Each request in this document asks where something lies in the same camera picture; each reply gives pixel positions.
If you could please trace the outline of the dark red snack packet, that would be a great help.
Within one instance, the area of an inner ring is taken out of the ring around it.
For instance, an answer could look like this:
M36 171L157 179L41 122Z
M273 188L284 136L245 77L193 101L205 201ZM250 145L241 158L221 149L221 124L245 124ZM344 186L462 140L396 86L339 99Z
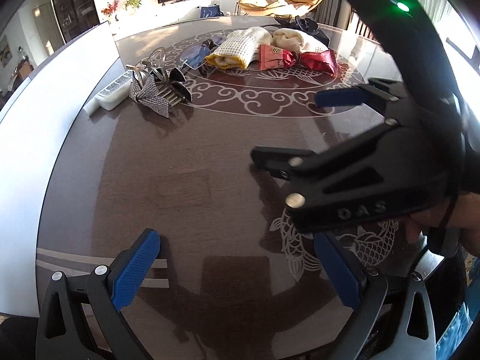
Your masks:
M331 77L336 77L338 74L336 55L331 49L322 52L301 53L299 64L306 69L322 72Z

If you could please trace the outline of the red snack packet with emblem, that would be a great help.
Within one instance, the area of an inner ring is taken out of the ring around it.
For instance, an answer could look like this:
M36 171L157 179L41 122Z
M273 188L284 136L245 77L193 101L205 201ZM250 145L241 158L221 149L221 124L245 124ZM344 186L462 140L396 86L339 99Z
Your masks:
M259 69L261 71L291 68L298 58L294 52L271 45L259 46Z

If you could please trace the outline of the cream knit glove with yellow cuff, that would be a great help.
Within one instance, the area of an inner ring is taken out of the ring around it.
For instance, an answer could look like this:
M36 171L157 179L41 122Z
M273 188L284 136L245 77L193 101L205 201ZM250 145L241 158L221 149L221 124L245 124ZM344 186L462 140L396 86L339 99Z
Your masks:
M246 70L252 61L259 59L260 46L271 45L272 41L270 32L262 27L235 30L205 57L205 62L222 70L230 68Z

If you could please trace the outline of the eyeglasses with blue pouch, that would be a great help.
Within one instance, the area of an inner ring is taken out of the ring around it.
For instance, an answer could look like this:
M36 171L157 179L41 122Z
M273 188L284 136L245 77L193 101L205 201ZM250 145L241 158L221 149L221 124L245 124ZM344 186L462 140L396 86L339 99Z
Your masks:
M186 74L197 72L201 77L208 78L216 68L207 63L206 57L214 52L226 39L221 33L214 33L202 43L186 49L180 57L180 70Z

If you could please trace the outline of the orange lounge chair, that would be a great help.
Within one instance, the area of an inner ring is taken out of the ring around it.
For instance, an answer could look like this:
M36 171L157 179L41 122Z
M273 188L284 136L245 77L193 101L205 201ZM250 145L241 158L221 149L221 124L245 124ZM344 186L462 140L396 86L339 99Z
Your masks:
M324 0L240 0L241 14L248 16L305 16Z

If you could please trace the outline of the blue shopping bag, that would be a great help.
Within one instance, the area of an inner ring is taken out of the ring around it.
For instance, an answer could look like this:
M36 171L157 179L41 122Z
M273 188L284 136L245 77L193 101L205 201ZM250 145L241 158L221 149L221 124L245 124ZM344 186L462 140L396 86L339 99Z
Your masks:
M200 8L201 19L212 18L212 17L222 17L222 16L224 16L224 12L220 9L218 5Z

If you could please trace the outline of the white storage bin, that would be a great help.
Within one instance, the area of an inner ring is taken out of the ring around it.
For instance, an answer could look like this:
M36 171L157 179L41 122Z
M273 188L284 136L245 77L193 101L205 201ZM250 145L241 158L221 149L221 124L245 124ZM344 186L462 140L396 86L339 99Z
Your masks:
M67 43L1 109L1 312L39 314L41 210L59 152L93 89L120 57L100 24Z

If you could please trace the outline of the green plant on console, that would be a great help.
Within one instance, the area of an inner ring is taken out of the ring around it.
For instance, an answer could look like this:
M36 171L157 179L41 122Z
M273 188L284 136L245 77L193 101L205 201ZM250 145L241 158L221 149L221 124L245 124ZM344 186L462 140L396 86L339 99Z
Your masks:
M124 9L126 11L131 10L135 11L139 9L143 4L143 0L125 0Z

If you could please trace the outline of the red flower vase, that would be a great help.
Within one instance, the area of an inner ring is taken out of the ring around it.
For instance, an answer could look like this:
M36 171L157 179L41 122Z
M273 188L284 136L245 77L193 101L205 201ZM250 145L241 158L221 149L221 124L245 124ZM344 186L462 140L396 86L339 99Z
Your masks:
M114 0L113 2L108 2L106 7L101 10L102 15L107 18L107 20L112 22L117 22L117 10L119 7L120 0Z

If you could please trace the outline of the dark display cabinet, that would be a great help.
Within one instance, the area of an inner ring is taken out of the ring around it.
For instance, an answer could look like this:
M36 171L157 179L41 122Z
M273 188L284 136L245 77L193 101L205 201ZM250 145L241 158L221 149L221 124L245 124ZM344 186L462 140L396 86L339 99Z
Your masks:
M52 0L60 32L66 43L99 25L94 0Z

